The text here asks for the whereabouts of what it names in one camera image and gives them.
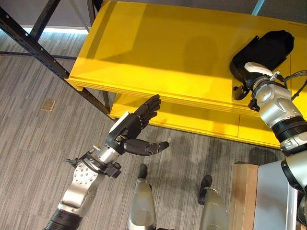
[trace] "robotic hand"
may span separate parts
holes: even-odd
[[[157,116],[160,109],[160,97],[155,95],[142,104],[134,113],[126,112],[110,129],[102,148],[93,146],[79,159],[67,160],[74,168],[73,181],[57,211],[45,227],[46,230],[77,229],[94,201],[98,186],[105,175],[117,178],[120,164],[117,158],[129,152],[141,156],[150,156],[166,149],[168,142],[150,144],[136,139],[149,120]]]
[[[232,74],[243,84],[234,88],[234,99],[243,99],[252,91],[249,108],[259,112],[261,119],[274,132],[285,155],[282,170],[289,184],[304,195],[298,208],[298,220],[307,224],[307,122],[292,100],[305,84],[291,97],[286,82],[306,76],[307,70],[283,78],[280,72],[272,73],[292,51],[294,38],[286,31],[271,31],[261,39],[257,36],[230,64]]]

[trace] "cable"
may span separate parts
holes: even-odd
[[[280,80],[281,82],[284,83],[284,86],[286,89],[288,89],[287,86],[287,81],[292,79],[292,78],[296,78],[296,77],[300,77],[300,76],[307,76],[307,70],[301,70],[298,71],[294,74],[291,74],[285,78],[283,78],[281,75],[278,76],[278,80]],[[305,83],[303,84],[303,86],[301,88],[299,88],[299,90],[291,97],[291,101],[293,101],[296,97],[299,96],[299,94],[302,92],[302,90],[307,86],[307,80],[305,81]]]

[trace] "black metal frame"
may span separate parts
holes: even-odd
[[[37,41],[39,40],[45,26],[47,25],[52,13],[56,9],[60,0],[49,0],[43,9],[42,13],[38,17],[31,33],[29,34],[25,31],[2,7],[0,7],[0,28],[7,33],[12,39],[14,39],[19,45],[26,49],[29,53],[19,53],[19,52],[0,52],[0,54],[5,55],[26,55],[33,56],[39,60],[44,66],[50,69],[54,74],[56,74],[60,79],[62,79],[66,84],[73,88],[77,93],[79,93],[88,102],[94,105],[101,112],[107,116],[110,114],[109,98],[106,91],[103,91],[103,96],[105,100],[105,105],[103,105],[97,98],[95,98],[86,88],[82,91],[76,90],[72,87],[65,79],[69,77],[69,72],[60,65],[55,58],[64,59],[75,59],[74,57],[67,56],[52,56],[50,55]],[[90,8],[93,9],[90,14],[90,18],[95,19],[94,6],[97,11],[99,11],[102,0],[90,0],[88,1],[89,11]]]

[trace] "yellow shelving unit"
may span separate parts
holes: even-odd
[[[158,93],[163,103],[151,124],[278,147],[258,114],[247,107],[250,96],[233,100],[232,87],[240,82],[229,63],[254,36],[287,30],[295,37],[295,49],[278,70],[287,76],[306,69],[306,28],[239,13],[108,1],[67,81],[78,90],[117,92],[112,117],[133,111]],[[304,79],[293,83],[296,90],[298,81]],[[306,100],[304,91],[295,102],[304,114]]]

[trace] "silver robot leg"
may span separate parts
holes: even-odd
[[[146,181],[147,166],[142,164],[130,206],[129,230],[155,230],[156,215],[152,190]]]
[[[201,182],[198,202],[204,205],[200,230],[228,230],[227,210],[223,199],[210,188],[212,177],[207,175]]]

